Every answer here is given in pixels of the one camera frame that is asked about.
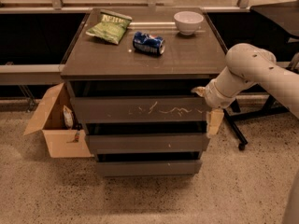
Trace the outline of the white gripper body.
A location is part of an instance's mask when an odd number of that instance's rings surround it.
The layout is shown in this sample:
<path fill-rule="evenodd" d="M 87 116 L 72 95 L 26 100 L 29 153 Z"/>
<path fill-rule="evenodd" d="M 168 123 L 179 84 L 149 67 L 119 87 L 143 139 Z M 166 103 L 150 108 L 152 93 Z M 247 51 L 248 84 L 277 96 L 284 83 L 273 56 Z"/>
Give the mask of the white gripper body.
<path fill-rule="evenodd" d="M 216 88 L 216 80 L 212 79 L 205 86 L 205 100 L 206 103 L 212 108 L 227 108 L 235 99 L 226 97 L 221 94 Z"/>

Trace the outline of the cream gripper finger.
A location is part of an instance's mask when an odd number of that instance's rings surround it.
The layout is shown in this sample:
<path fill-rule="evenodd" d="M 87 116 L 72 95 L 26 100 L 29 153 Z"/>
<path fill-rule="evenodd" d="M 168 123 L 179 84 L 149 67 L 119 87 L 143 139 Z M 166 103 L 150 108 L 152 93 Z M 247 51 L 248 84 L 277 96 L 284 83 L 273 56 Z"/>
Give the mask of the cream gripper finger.
<path fill-rule="evenodd" d="M 206 135 L 211 137 L 218 133 L 224 117 L 222 109 L 212 109 L 206 113 Z"/>
<path fill-rule="evenodd" d="M 200 97 L 204 97 L 205 96 L 205 87 L 195 87 L 192 89 L 192 93 L 196 93 L 198 96 Z"/>

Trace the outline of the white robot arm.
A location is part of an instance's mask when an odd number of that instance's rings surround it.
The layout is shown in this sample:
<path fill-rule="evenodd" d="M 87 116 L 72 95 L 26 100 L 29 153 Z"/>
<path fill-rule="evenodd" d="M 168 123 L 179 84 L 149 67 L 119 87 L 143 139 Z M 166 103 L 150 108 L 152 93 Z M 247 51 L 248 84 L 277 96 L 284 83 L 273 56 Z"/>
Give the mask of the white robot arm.
<path fill-rule="evenodd" d="M 205 88 L 213 110 L 208 132 L 221 125 L 220 112 L 249 86 L 258 84 L 290 114 L 246 126 L 255 146 L 243 153 L 215 140 L 215 155 L 204 170 L 211 201 L 197 216 L 200 224 L 299 224 L 299 75 L 276 65 L 275 56 L 249 44 L 231 47 L 226 67 Z"/>

